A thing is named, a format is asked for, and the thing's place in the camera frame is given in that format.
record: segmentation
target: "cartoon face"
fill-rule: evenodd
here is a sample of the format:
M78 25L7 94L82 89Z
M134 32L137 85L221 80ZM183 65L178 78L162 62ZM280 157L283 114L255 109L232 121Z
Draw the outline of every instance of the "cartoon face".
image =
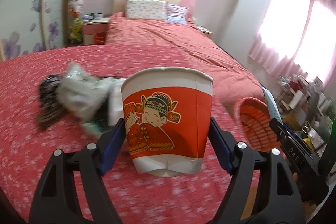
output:
M160 127L167 122L167 117L161 117L159 112L153 108L145 107L142 114L142 122L149 123L154 127Z
M126 133L128 134L128 132L130 131L132 125L134 125L137 122L137 115L135 115L135 113L129 113L128 114L128 118L127 121L125 122L125 128L126 128Z

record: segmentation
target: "pink drawer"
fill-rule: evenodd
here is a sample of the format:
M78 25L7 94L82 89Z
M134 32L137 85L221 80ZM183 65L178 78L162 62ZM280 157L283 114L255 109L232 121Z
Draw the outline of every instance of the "pink drawer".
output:
M107 32L108 23L96 23L83 26L83 35Z

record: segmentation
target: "pillow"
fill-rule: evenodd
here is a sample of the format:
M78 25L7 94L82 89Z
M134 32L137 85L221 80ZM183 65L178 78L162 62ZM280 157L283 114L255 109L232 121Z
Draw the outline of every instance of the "pillow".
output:
M164 21L167 3L161 0L126 0L126 17L133 19L155 19Z
M187 7L181 7L174 4L167 5L167 17L165 22L167 23L177 23L188 25L187 23L187 14L188 14Z

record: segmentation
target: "white nightstand top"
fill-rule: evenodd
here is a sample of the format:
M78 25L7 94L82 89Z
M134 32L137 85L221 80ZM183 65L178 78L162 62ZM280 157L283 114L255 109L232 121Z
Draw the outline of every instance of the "white nightstand top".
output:
M92 19L88 22L83 23L83 25L90 25L90 24L100 24L100 23L108 23L109 22L108 17L103 17L102 19Z
M201 32L213 34L213 32L209 31L207 28L204 28L202 26L197 26L196 25L196 28L199 29Z

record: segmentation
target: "nightstand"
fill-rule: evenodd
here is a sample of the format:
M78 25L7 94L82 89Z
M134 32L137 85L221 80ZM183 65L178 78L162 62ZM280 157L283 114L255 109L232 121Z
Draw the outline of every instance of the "nightstand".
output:
M93 19L89 22L83 23L84 45L94 44L95 34L106 34L109 26L109 20L109 18Z
M213 32L209 31L208 29L202 27L202 26L197 26L195 25L197 29L199 29L204 35L208 38L211 39L211 36L213 35Z

